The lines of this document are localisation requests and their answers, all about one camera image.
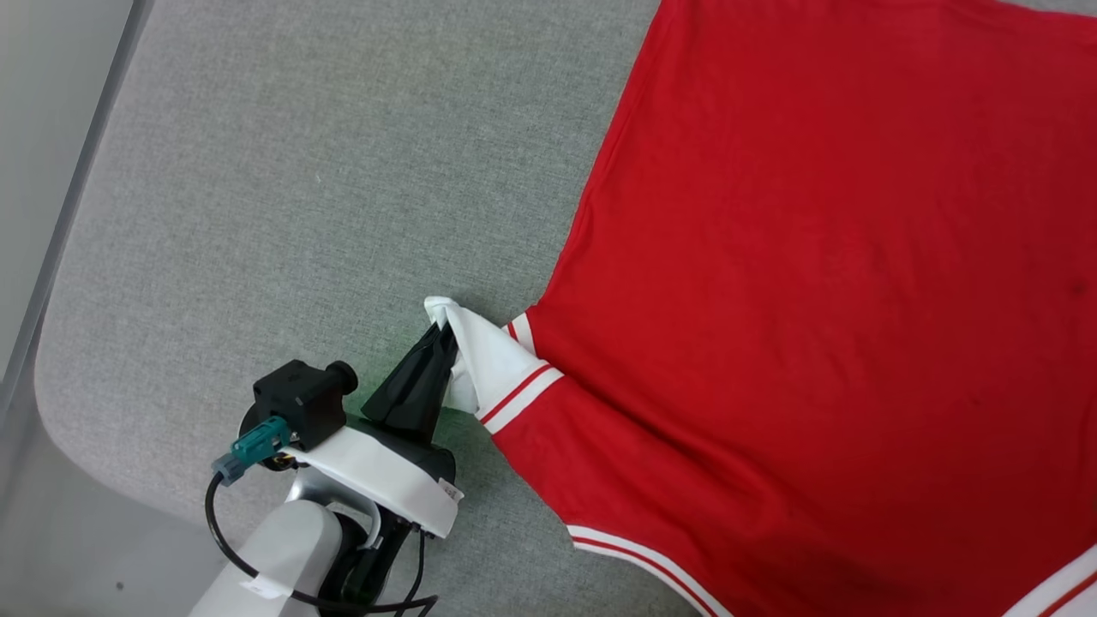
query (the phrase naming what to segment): floor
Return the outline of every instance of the floor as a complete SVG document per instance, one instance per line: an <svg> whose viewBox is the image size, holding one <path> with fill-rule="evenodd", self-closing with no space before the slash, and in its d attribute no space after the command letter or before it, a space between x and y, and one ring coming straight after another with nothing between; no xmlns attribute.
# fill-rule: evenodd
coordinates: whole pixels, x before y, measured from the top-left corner
<svg viewBox="0 0 1097 617"><path fill-rule="evenodd" d="M208 531L69 461L38 420L31 377L0 427L0 617L188 615L225 563Z"/></svg>

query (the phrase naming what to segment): red stripe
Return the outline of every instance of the red stripe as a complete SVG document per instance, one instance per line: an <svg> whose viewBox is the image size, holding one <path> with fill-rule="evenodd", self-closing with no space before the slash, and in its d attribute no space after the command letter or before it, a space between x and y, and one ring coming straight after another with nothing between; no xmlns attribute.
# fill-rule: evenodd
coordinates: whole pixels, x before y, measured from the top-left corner
<svg viewBox="0 0 1097 617"><path fill-rule="evenodd" d="M1066 595L1064 595L1063 597L1056 599L1055 604L1052 604L1051 606L1049 606L1048 608L1045 608L1044 612L1041 613L1038 617L1051 617L1060 608L1062 608L1063 606L1065 606L1067 602L1071 602L1072 599L1074 599L1078 594L1081 594L1082 592L1084 592L1087 588L1089 588L1089 585L1092 585L1094 583L1097 583L1097 572L1094 572L1093 574L1090 574L1089 576L1087 576L1085 581L1082 581L1081 583L1078 583L1077 585L1075 585L1075 587L1073 590L1066 592Z"/></svg>
<svg viewBox="0 0 1097 617"><path fill-rule="evenodd" d="M544 364L540 369L533 371L533 373L530 377L525 378L525 381L523 381L522 383L519 383L518 388L513 389L510 392L510 394L507 394L506 399L504 399L502 401L499 401L499 404L496 405L495 407L491 407L491 411L488 412L487 415L485 415L484 417L480 418L480 424L487 424L487 420L489 420L493 417L495 417L495 414L499 413L499 410L501 410L502 407L505 407L507 405L507 403L513 401L514 396L518 396L519 392L521 392L522 390L525 390L525 386L529 385L531 381L538 379L538 377L540 377L541 373L547 371L551 368L552 367L550 367L548 364Z"/></svg>
<svg viewBox="0 0 1097 617"><path fill-rule="evenodd" d="M621 547L618 547L618 546L613 546L613 545L609 545L609 543L606 543L606 542L600 542L598 540L589 540L587 538L572 538L572 539L575 540L576 543L590 545L592 547L600 547L600 548L603 548L603 549L609 549L609 550L612 550L612 551L622 552L622 553L629 554L631 557L635 557L636 559L643 561L644 563L647 563L647 564L652 565L653 568L655 568L659 572L663 572L664 574L666 574L668 579L670 579L675 583L678 583L679 587L686 590L686 592L690 596L692 596L693 599L695 599L698 604L700 604L701 606L704 607L704 610L709 614L710 617L716 617L716 612L713 610L712 607L709 606L709 603L706 603L703 599L701 599L701 597L698 596L697 593L693 592L693 590L689 588L689 586L686 583L681 582L681 579L679 579L678 576L675 576L674 573L671 573L669 570L667 570L663 565L660 565L660 564L654 562L654 561L652 561L651 558L644 557L644 556L642 556L642 554L640 554L637 552L633 552L633 551L631 551L629 549L624 549L624 548L621 548Z"/></svg>

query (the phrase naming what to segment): teal connector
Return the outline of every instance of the teal connector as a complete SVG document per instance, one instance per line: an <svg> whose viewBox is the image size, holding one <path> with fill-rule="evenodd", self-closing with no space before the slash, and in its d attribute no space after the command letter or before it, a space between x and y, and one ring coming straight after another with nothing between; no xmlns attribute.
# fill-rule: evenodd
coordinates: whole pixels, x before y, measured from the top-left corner
<svg viewBox="0 0 1097 617"><path fill-rule="evenodd" d="M273 457L283 446L289 445L290 425L284 419L274 416L245 433L233 442L233 448L229 451L247 469L263 459Z"/></svg>

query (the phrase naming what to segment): striped trim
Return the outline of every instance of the striped trim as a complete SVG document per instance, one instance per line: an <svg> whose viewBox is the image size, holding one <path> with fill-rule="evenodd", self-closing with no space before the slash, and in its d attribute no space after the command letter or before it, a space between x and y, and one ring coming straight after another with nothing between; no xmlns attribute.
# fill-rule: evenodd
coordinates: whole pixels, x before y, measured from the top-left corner
<svg viewBox="0 0 1097 617"><path fill-rule="evenodd" d="M1097 615L1097 585L1082 590L1061 607L1056 608L1054 617L1093 617Z"/></svg>
<svg viewBox="0 0 1097 617"><path fill-rule="evenodd" d="M567 531L572 535L575 548L579 550L623 559L655 574L667 586L678 592L678 595L686 598L686 602L693 605L693 608L701 615L733 617L731 612L724 608L712 594L704 591L700 583L661 553L589 527L568 525Z"/></svg>
<svg viewBox="0 0 1097 617"><path fill-rule="evenodd" d="M524 347L527 351L534 356L538 355L538 348L533 346L533 330L530 329L530 318L525 316L525 313L514 317L514 321L507 324L507 329L510 330L510 336Z"/></svg>
<svg viewBox="0 0 1097 617"><path fill-rule="evenodd" d="M562 377L564 373L552 368L548 362L536 364L518 388L510 391L510 394L493 405L487 413L477 414L480 424L488 429L488 433L498 433Z"/></svg>
<svg viewBox="0 0 1097 617"><path fill-rule="evenodd" d="M1051 617L1097 582L1097 547L1055 572L1003 617Z"/></svg>

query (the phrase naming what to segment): white stripe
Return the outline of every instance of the white stripe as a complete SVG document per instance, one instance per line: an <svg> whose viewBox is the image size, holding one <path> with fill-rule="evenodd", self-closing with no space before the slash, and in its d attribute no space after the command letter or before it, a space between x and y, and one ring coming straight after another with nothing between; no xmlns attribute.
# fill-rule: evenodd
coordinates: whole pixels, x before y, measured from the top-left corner
<svg viewBox="0 0 1097 617"><path fill-rule="evenodd" d="M1055 572L1050 579L1040 583L1037 588L1021 598L1002 617L1038 617L1048 609L1049 606L1059 602L1061 597L1071 593L1090 574L1097 572L1097 547L1082 553L1081 557L1067 563L1062 570Z"/></svg>
<svg viewBox="0 0 1097 617"><path fill-rule="evenodd" d="M514 326L514 337L518 338L518 344L524 347L530 354L536 356L538 349L533 346L533 330L530 329L530 318L525 316L525 313L522 313L510 323Z"/></svg>
<svg viewBox="0 0 1097 617"><path fill-rule="evenodd" d="M536 401L538 396L541 396L541 394L547 390L550 385L555 383L556 380L562 377L564 377L564 373L557 371L556 369L548 369L547 371L539 374L538 378L522 389L517 396L504 405L504 407L499 410L499 413L491 416L491 419L487 420L484 428L487 428L488 433L491 433L493 435L499 433L502 427L510 424L510 420L518 417L518 414L522 413L525 407L529 407L533 401Z"/></svg>
<svg viewBox="0 0 1097 617"><path fill-rule="evenodd" d="M572 537L575 539L595 540L606 545L611 545L624 550L632 551L638 556L644 557L647 560L651 560L651 562L648 562L645 561L645 559L637 559L626 552L620 552L612 549L607 549L604 547L595 547L583 542L575 542L575 548L577 549L623 559L631 563L635 563L636 565L643 568L644 570L647 570L652 574L658 576L660 581L669 585L670 588L678 592L679 595L685 597L690 604L693 605L693 608L697 608L702 615L709 615L710 614L709 609L711 609L719 617L733 617L731 612L724 608L723 605L721 605L720 602L712 596L712 594L704 591L704 587L702 587L701 584L698 583L695 579L687 574L686 571L679 568L677 563L670 561L661 553L655 552L647 547L637 545L636 542L631 542L629 540L625 540L624 538L619 538L617 536L610 536L609 534L603 534L601 531L591 529L589 527L577 527L575 525L568 525L567 532L570 534ZM670 572L671 574L677 576L678 580L681 581L683 585L689 587L690 592L697 594L697 597L701 598L702 601L704 601L705 604L709 605L709 609L701 606L688 591L683 590L681 585L675 583L675 581L670 576L667 576L661 570L659 570L659 568L652 565L653 562L659 564L659 566L666 569L667 572Z"/></svg>
<svg viewBox="0 0 1097 617"><path fill-rule="evenodd" d="M476 410L476 413L473 414L473 415L476 416L476 419L478 419L480 422L484 422L484 416L486 416L489 413L491 413L491 411L495 410L496 406L499 405L500 401L502 401L507 396L510 396L510 394L512 392L514 392L516 388L518 388L519 385L521 385L523 381L530 379L531 374L540 371L542 367L547 367L547 366L548 366L548 362L545 362L544 360L538 360L536 363L530 364L529 367L525 368L524 371L522 371L521 373L519 373L518 379L511 379L510 382L506 384L507 388L502 389L502 394L501 395L496 394L496 395L491 396L490 402L487 403L487 404L480 405L479 408Z"/></svg>
<svg viewBox="0 0 1097 617"><path fill-rule="evenodd" d="M1093 617L1097 615L1097 585L1089 585L1086 591L1074 596L1054 613L1054 617Z"/></svg>

